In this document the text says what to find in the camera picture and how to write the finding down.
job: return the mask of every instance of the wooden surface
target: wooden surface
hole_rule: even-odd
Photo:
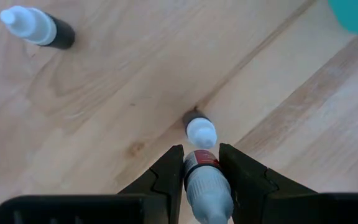
[[[0,0],[77,30],[69,51],[0,23],[0,203],[112,194],[199,106],[219,142],[320,191],[358,192],[358,37],[325,0]],[[195,219],[183,195],[180,223]]]

